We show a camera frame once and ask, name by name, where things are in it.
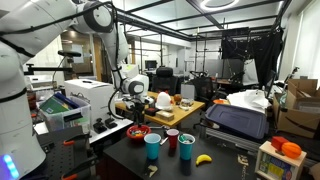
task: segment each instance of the red cup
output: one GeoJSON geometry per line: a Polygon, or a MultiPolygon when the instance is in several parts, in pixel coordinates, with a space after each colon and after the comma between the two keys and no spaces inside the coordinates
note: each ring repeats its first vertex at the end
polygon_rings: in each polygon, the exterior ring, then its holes
{"type": "Polygon", "coordinates": [[[169,129],[167,131],[167,135],[170,143],[170,148],[171,149],[177,148],[179,131],[176,129],[169,129]]]}

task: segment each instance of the cup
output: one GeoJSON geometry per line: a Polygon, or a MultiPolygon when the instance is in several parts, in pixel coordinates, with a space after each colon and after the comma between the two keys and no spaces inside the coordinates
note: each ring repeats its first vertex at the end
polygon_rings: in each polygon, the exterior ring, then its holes
{"type": "Polygon", "coordinates": [[[176,129],[169,129],[167,131],[167,135],[168,135],[168,139],[169,139],[169,143],[170,143],[169,147],[171,149],[177,148],[179,131],[176,129]]]}
{"type": "Polygon", "coordinates": [[[147,157],[150,160],[158,158],[161,136],[159,134],[150,133],[144,137],[147,147],[147,157]]]}
{"type": "Polygon", "coordinates": [[[180,158],[190,160],[192,155],[192,146],[196,139],[190,134],[182,134],[178,137],[180,145],[180,158]]]}

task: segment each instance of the black curtain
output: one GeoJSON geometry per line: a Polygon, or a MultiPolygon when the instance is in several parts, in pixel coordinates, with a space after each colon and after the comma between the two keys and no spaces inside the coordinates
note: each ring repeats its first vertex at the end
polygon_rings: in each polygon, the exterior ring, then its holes
{"type": "Polygon", "coordinates": [[[226,35],[221,41],[222,59],[254,58],[260,86],[268,81],[271,70],[277,70],[277,60],[282,49],[283,31],[247,40],[234,40],[226,35]]]}

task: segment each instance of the banana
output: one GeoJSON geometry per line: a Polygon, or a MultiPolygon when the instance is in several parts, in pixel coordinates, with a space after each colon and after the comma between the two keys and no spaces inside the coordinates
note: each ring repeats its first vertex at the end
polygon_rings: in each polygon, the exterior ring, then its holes
{"type": "Polygon", "coordinates": [[[198,166],[201,162],[212,162],[212,159],[210,156],[202,154],[197,157],[196,165],[198,166]]]}

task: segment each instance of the box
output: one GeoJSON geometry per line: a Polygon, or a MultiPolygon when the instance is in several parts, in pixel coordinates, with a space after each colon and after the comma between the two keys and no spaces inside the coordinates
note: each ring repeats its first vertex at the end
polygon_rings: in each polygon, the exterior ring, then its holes
{"type": "Polygon", "coordinates": [[[299,179],[307,153],[291,159],[276,152],[269,141],[259,147],[255,172],[266,179],[299,179]]]}
{"type": "Polygon", "coordinates": [[[290,79],[286,106],[297,108],[297,104],[300,102],[320,103],[320,89],[317,89],[317,84],[317,79],[290,79]]]}
{"type": "Polygon", "coordinates": [[[290,107],[281,107],[282,94],[273,97],[273,112],[279,131],[320,139],[320,114],[303,112],[290,107]]]}
{"type": "Polygon", "coordinates": [[[166,121],[171,121],[174,119],[174,114],[168,113],[166,111],[158,111],[156,112],[156,117],[166,121]]]}
{"type": "Polygon", "coordinates": [[[48,114],[40,109],[40,115],[44,118],[48,130],[58,131],[61,129],[81,125],[84,133],[89,132],[90,104],[77,97],[68,98],[70,98],[71,101],[78,104],[80,107],[56,114],[48,114]]]}
{"type": "MultiPolygon", "coordinates": [[[[67,96],[82,98],[91,105],[90,127],[92,129],[98,118],[101,118],[103,122],[110,118],[108,102],[114,92],[112,84],[88,79],[69,80],[65,81],[64,84],[67,96]]],[[[114,100],[111,101],[110,108],[115,114],[114,100]]]]}

